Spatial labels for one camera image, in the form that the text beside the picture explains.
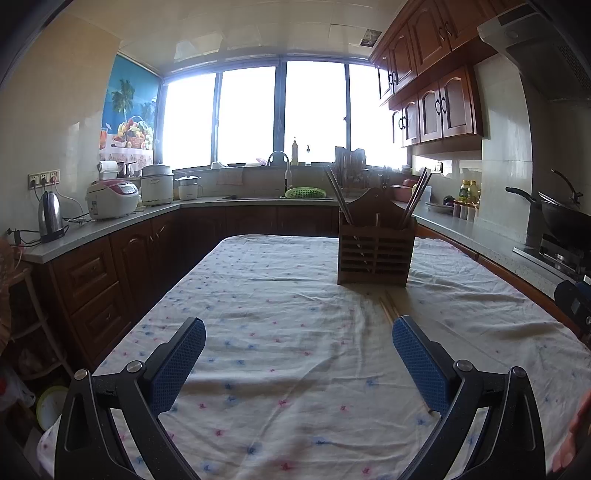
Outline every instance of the range hood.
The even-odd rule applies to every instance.
[[[552,23],[528,4],[478,27],[548,100],[591,100],[591,79]]]

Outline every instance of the metal screw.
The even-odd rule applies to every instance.
[[[525,378],[527,376],[525,370],[523,370],[521,367],[513,367],[513,373],[519,378]]]
[[[462,372],[469,372],[474,368],[468,360],[458,360],[456,365]]]
[[[140,362],[139,360],[134,360],[133,362],[129,362],[127,364],[127,367],[125,367],[125,369],[130,374],[136,373],[140,368],[142,368],[142,362]]]
[[[74,374],[74,378],[77,380],[82,380],[82,379],[86,378],[87,375],[88,375],[88,372],[86,370],[84,370],[83,368],[80,368],[80,370],[77,370],[76,373]]]

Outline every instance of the gas stove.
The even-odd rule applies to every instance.
[[[513,251],[563,280],[591,277],[591,252],[563,245],[551,235],[543,235],[539,248],[514,247]]]

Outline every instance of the granite countertop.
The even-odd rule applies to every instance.
[[[403,208],[405,207],[404,203],[396,203]],[[102,236],[109,235],[117,230],[155,216],[178,210],[179,208],[232,205],[336,206],[338,204],[333,199],[227,199],[226,197],[203,197],[189,200],[188,202],[176,201],[168,205],[145,207],[142,211],[134,212],[123,218],[93,221],[82,225],[70,225],[70,229],[64,237],[48,244],[28,248],[23,253],[22,259],[31,263],[43,264]],[[448,236],[452,240],[489,258],[523,278],[550,298],[554,298],[554,289],[558,283],[562,282],[562,279],[513,252],[513,247],[522,246],[518,242],[499,235],[477,223],[467,222],[451,215],[430,212],[422,202],[418,204],[414,211],[414,217],[420,225]]]

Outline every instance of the wall mural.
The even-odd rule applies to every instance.
[[[129,164],[131,171],[153,163],[159,86],[159,77],[115,56],[103,107],[99,160]]]

